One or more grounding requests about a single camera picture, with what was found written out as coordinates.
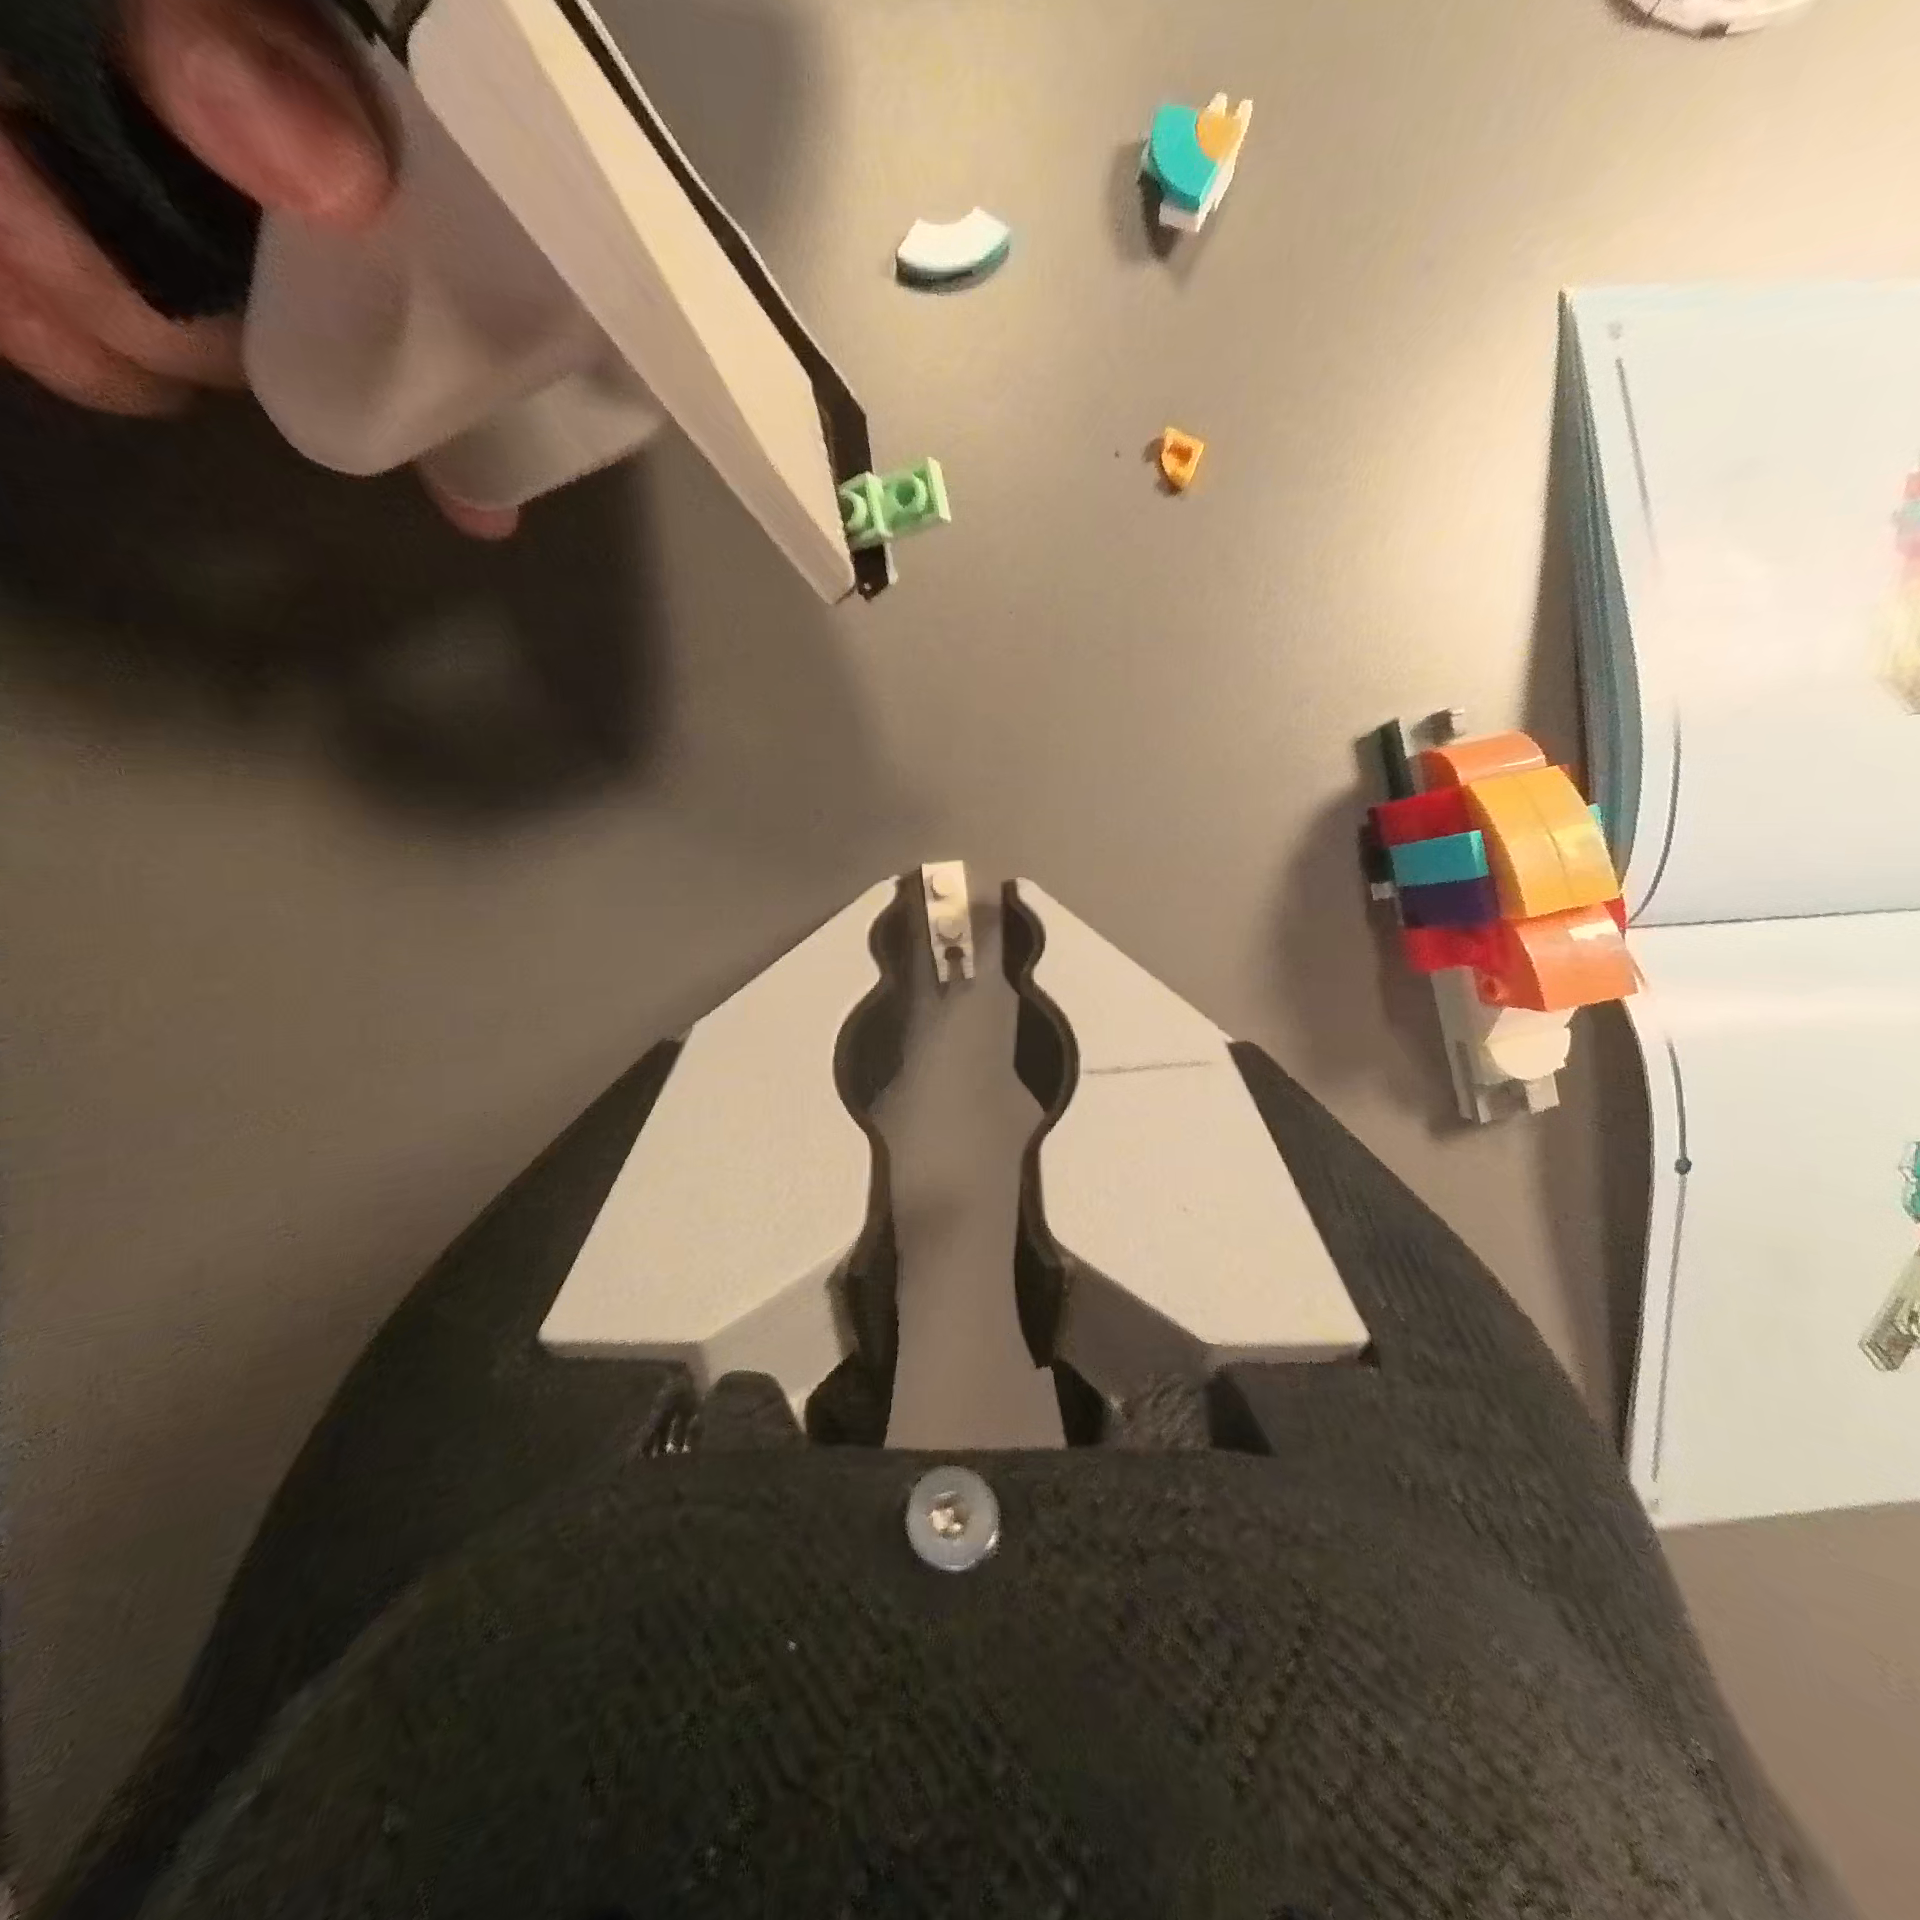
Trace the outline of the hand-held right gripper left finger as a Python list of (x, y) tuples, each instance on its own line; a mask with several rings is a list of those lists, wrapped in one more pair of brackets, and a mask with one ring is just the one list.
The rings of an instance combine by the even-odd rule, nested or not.
[(899, 1359), (890, 1151), (915, 926), (854, 897), (683, 1036), (539, 1326), (565, 1361), (766, 1376), (827, 1446), (884, 1440)]

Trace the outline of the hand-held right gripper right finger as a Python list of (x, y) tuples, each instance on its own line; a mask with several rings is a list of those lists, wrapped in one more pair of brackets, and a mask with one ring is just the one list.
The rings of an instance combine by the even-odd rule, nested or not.
[(1015, 1306), (1070, 1450), (1211, 1440), (1217, 1380), (1369, 1350), (1231, 1038), (1029, 879), (1001, 888)]

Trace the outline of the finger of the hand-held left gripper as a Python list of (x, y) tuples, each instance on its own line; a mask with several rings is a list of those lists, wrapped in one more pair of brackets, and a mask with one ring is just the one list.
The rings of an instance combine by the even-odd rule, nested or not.
[(534, 387), (459, 427), (423, 473), (506, 513), (675, 425), (822, 602), (884, 592), (893, 562), (853, 548), (839, 504), (874, 464), (869, 418), (597, 10), (420, 4), (404, 64), (580, 308), (534, 327)]

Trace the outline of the small white clip brick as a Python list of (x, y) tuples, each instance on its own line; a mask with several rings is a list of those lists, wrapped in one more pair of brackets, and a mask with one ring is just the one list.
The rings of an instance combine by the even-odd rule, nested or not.
[(939, 990), (977, 978), (977, 937), (970, 868), (963, 859), (932, 859), (919, 867), (919, 888), (929, 931), (929, 953)]

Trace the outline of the small light green brick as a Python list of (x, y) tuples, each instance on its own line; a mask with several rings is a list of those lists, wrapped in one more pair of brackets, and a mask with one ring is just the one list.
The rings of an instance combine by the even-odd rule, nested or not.
[(897, 544), (954, 522), (945, 467), (924, 458), (891, 471), (860, 471), (836, 490), (850, 554)]

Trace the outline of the person's left hand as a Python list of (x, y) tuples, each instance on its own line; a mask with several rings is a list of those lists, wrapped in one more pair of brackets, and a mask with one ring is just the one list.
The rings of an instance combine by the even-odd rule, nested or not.
[[(189, 153), (267, 214), (367, 227), (393, 193), (377, 96), (309, 4), (122, 8), (115, 56)], [(4, 74), (3, 359), (109, 416), (173, 416), (247, 387), (238, 320), (167, 320), (83, 228), (26, 144), (27, 96)]]

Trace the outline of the teal curved brick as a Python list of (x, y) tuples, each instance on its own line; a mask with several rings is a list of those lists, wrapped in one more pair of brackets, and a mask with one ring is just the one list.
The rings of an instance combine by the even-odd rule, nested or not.
[(974, 287), (997, 275), (1013, 242), (1013, 227), (986, 209), (949, 223), (916, 219), (897, 246), (897, 282), (924, 292)]

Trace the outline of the orange red brick model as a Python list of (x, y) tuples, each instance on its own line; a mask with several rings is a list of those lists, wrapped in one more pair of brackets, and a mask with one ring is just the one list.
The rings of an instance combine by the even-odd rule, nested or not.
[(1643, 985), (1601, 811), (1532, 734), (1467, 732), (1461, 708), (1393, 719), (1363, 755), (1359, 871), (1428, 988), (1461, 1118), (1554, 1111), (1577, 1018)]

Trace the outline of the teal orange white brick assembly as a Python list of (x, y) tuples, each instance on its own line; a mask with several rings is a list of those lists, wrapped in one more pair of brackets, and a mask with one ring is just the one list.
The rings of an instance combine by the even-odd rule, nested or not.
[(1157, 198), (1159, 227), (1201, 233), (1231, 190), (1254, 103), (1218, 92), (1205, 105), (1159, 103), (1145, 127), (1140, 178)]

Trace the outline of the open instruction booklet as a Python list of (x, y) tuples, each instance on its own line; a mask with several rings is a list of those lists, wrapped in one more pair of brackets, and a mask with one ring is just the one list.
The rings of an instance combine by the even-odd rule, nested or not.
[(1558, 308), (1647, 1097), (1627, 1470), (1662, 1529), (1913, 1504), (1916, 282)]

